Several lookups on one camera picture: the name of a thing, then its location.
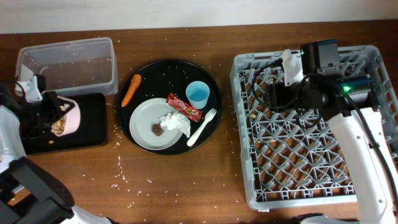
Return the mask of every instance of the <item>gray dish rack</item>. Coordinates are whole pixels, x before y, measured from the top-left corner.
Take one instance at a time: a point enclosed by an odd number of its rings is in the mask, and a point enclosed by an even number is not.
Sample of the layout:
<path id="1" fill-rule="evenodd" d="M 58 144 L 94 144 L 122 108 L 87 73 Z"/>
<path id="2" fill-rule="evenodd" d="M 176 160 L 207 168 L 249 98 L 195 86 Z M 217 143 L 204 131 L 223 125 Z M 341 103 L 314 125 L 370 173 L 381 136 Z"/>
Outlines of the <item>gray dish rack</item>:
<path id="1" fill-rule="evenodd" d="M 393 160 L 398 163 L 398 101 L 379 50 L 372 45 L 339 47 L 340 62 L 348 75 L 368 75 L 376 83 L 382 105 L 382 124 Z M 299 57 L 299 50 L 293 50 Z M 355 202 L 353 184 L 343 153 L 328 123 L 312 124 L 318 111 L 274 113 L 254 100 L 251 80 L 257 75 L 256 91 L 282 82 L 280 67 L 264 67 L 282 52 L 237 55 L 229 75 L 238 119 L 246 201 L 250 208 L 301 207 Z"/>

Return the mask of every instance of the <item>green light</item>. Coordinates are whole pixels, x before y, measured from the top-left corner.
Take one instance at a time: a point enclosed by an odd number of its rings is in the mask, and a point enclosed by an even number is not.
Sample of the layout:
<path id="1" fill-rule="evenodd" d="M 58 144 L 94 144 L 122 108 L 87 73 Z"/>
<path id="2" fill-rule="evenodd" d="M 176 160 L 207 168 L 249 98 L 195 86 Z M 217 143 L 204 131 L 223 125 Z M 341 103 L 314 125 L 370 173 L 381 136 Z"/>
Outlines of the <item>green light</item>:
<path id="1" fill-rule="evenodd" d="M 351 89 L 351 88 L 350 88 L 350 87 L 348 87 L 348 86 L 343 86 L 343 90 L 344 90 L 344 92 L 348 92 L 350 89 Z"/>

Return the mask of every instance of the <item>white plastic fork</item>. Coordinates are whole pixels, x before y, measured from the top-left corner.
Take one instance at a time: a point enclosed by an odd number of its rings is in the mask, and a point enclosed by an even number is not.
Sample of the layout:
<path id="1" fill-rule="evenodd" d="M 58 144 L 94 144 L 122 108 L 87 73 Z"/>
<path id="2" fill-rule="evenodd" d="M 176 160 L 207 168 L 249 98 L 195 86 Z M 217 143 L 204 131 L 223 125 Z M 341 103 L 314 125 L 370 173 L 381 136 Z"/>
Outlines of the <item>white plastic fork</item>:
<path id="1" fill-rule="evenodd" d="M 209 110 L 209 112 L 207 112 L 203 123 L 200 125 L 200 127 L 197 129 L 197 131 L 195 131 L 195 133 L 193 133 L 192 136 L 188 139 L 187 146 L 191 147 L 194 145 L 194 143 L 198 140 L 199 135 L 201 134 L 201 132 L 207 125 L 207 123 L 209 123 L 214 118 L 214 116 L 216 114 L 217 114 L 217 110 L 214 108 Z"/>

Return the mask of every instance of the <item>white wall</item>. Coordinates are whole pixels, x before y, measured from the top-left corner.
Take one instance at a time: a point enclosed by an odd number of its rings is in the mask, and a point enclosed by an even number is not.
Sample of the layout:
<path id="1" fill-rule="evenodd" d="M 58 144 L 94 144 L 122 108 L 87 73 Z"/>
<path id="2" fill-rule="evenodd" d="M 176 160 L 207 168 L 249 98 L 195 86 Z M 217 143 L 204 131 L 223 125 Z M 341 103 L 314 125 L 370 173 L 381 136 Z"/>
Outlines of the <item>white wall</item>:
<path id="1" fill-rule="evenodd" d="M 398 0 L 0 0 L 0 33 L 398 19 Z"/>

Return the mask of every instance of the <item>candy wrapper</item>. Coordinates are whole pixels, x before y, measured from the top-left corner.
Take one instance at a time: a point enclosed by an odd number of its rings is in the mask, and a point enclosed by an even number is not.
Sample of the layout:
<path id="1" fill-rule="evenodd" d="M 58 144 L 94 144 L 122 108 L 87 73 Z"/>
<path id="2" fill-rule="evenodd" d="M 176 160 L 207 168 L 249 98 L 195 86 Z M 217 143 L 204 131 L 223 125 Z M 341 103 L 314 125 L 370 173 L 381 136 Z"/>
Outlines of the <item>candy wrapper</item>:
<path id="1" fill-rule="evenodd" d="M 175 97 L 173 93 L 170 93 L 166 99 L 166 103 L 168 103 L 172 108 L 178 110 L 182 114 L 184 114 L 187 118 L 192 121 L 198 122 L 201 118 L 202 112 L 190 106 L 188 103 L 183 102 L 182 100 Z"/>

